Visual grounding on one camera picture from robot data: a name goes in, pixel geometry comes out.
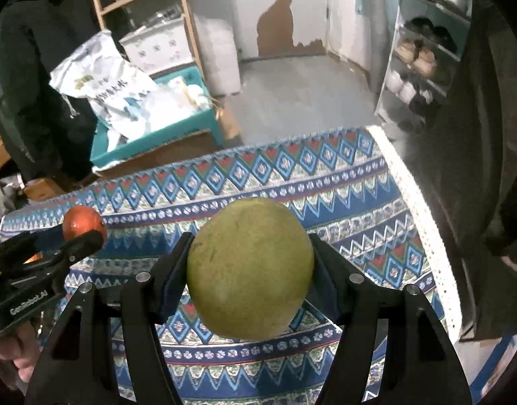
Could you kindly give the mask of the person's left hand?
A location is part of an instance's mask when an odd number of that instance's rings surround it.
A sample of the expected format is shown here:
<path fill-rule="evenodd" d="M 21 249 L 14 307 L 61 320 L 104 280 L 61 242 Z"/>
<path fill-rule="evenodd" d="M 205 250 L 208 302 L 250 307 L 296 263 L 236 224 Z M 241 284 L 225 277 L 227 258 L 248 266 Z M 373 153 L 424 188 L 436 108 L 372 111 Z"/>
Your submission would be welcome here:
<path fill-rule="evenodd" d="M 0 378 L 11 390 L 17 382 L 28 383 L 40 356 L 36 331 L 30 322 L 19 325 L 13 332 L 0 336 Z"/>

